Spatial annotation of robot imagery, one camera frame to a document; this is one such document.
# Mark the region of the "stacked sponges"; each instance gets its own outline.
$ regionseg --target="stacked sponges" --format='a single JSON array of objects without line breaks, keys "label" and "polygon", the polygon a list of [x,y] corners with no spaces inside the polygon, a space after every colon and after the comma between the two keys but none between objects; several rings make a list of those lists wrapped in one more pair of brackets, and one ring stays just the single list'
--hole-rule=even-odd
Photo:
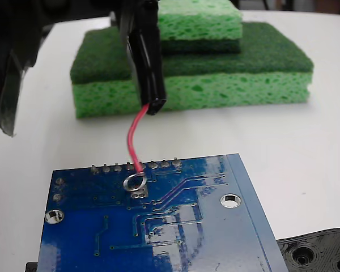
[{"label": "stacked sponges", "polygon": [[[311,60],[271,25],[242,24],[229,0],[161,0],[159,28],[165,111],[307,100]],[[79,118],[140,108],[117,28],[86,34],[71,78]]]}]

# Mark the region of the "black object with holes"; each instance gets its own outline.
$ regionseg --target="black object with holes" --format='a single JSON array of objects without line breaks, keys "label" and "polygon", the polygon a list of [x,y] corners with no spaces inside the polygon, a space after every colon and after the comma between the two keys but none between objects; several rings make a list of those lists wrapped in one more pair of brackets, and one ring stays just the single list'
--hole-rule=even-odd
[{"label": "black object with holes", "polygon": [[[289,272],[340,272],[340,228],[277,241]],[[36,272],[27,263],[25,272]]]}]

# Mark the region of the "green sponge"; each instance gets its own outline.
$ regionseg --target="green sponge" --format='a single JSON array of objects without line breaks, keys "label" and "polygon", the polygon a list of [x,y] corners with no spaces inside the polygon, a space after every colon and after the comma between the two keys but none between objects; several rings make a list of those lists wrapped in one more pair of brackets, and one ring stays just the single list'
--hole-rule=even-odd
[{"label": "green sponge", "polygon": [[230,0],[161,0],[163,54],[239,52],[242,15]]},{"label": "green sponge", "polygon": [[[163,57],[165,111],[306,102],[312,61],[269,24],[244,23],[243,31],[241,54]],[[139,110],[115,28],[86,34],[71,78],[78,118]]]}]

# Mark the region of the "sponge stack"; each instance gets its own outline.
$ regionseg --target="sponge stack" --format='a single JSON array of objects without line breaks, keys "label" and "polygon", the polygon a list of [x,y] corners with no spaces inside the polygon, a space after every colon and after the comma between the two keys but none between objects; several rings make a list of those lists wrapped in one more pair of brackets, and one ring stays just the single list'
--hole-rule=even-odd
[{"label": "sponge stack", "polygon": [[[313,63],[292,41],[267,23],[237,26],[240,15],[233,11],[229,0],[192,0],[194,5],[204,6],[203,15],[197,11],[191,18],[191,8],[184,6],[183,16],[175,16],[176,6],[181,7],[185,1],[189,0],[160,1],[162,6],[169,5],[167,12],[159,15],[161,45],[167,50],[163,56],[168,95],[164,111],[306,102]],[[227,21],[226,15],[222,19],[229,25],[215,16],[217,12],[226,14],[226,8],[224,12],[223,8],[216,8],[214,16],[209,16],[209,5],[218,1],[226,1],[231,7],[232,19]],[[201,19],[209,20],[203,25],[209,27],[207,31],[186,31],[196,29]],[[219,54],[217,45],[224,48],[224,44],[237,41],[242,33],[241,53]],[[199,41],[214,51],[193,53],[198,50],[192,45]],[[86,34],[73,63],[71,79],[78,118],[135,113],[140,109],[117,28]]]}]

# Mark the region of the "black plastic part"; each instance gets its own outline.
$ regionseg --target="black plastic part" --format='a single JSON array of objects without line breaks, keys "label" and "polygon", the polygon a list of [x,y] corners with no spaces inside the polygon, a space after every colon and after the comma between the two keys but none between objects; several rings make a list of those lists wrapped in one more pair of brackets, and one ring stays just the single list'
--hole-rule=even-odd
[{"label": "black plastic part", "polygon": [[340,228],[277,243],[289,272],[340,272]]},{"label": "black plastic part", "polygon": [[158,0],[124,0],[120,35],[137,82],[141,104],[154,115],[166,102],[158,29]]},{"label": "black plastic part", "polygon": [[37,262],[27,262],[27,265],[25,266],[25,272],[36,272],[37,269],[38,269]]},{"label": "black plastic part", "polygon": [[32,67],[46,26],[108,16],[122,0],[0,0],[0,128],[14,135],[23,73]]},{"label": "black plastic part", "polygon": [[133,31],[128,48],[134,62],[141,104],[150,104],[147,114],[154,115],[166,102],[159,29],[148,27]]}]

